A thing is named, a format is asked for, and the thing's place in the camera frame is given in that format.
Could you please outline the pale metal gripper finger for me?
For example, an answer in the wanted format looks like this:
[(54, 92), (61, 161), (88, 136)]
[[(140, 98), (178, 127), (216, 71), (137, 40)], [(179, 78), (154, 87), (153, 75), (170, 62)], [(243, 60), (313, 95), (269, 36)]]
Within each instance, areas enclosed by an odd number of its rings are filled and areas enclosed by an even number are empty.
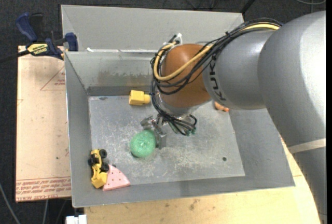
[(153, 129), (155, 126), (155, 119), (153, 115), (145, 117), (141, 122), (140, 122), (142, 128), (144, 130), (150, 130)]
[(155, 139), (156, 145), (159, 149), (162, 149), (167, 146), (167, 134), (163, 131), (162, 128), (155, 128)]

